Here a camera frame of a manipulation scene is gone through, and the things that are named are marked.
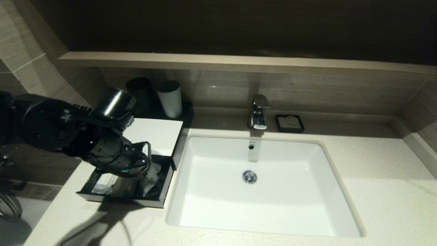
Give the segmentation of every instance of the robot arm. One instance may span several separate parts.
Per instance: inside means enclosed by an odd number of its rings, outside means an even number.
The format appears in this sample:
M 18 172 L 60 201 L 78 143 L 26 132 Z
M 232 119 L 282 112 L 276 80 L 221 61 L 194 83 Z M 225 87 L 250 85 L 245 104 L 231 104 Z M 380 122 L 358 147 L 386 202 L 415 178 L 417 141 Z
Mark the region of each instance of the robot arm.
M 150 144 L 132 144 L 122 136 L 134 120 L 135 103 L 135 97 L 116 88 L 110 88 L 95 109 L 0 92 L 0 145 L 26 143 L 80 157 L 102 173 L 138 177 L 150 168 Z

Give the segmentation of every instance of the floor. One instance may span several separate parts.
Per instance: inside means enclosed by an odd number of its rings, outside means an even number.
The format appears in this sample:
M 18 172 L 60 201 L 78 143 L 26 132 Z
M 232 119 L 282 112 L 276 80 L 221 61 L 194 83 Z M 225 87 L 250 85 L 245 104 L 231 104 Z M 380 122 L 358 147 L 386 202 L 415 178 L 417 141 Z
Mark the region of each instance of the floor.
M 0 180 L 0 188 L 11 191 L 17 197 L 53 201 L 62 189 L 62 186 L 38 183 L 22 184 L 16 181 Z
M 21 246 L 35 228 L 50 201 L 17 197 L 23 209 L 21 219 L 9 222 L 0 218 L 0 245 Z

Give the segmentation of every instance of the faucet handle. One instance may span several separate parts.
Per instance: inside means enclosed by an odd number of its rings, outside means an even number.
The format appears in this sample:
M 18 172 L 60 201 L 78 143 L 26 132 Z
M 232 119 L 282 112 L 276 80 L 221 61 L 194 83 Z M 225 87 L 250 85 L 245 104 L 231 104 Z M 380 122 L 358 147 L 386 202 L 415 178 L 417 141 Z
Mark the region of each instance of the faucet handle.
M 255 94 L 253 95 L 253 105 L 259 109 L 269 109 L 270 103 L 264 95 Z

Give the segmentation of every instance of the sink drain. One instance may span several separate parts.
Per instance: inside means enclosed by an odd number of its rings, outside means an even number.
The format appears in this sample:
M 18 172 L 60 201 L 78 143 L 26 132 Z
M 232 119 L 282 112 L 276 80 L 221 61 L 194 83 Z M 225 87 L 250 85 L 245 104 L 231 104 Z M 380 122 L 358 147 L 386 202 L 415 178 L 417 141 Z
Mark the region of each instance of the sink drain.
M 248 184 L 255 183 L 257 179 L 257 174 L 254 171 L 247 170 L 243 173 L 243 180 Z

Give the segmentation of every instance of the black cup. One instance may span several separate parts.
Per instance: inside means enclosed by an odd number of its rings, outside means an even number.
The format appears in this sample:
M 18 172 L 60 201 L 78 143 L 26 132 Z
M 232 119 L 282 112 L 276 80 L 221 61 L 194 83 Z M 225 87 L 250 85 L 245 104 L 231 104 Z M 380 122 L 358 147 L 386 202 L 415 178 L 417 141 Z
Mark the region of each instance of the black cup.
M 148 117 L 152 114 L 153 89 L 148 78 L 135 78 L 126 83 L 128 92 L 137 99 L 133 115 Z

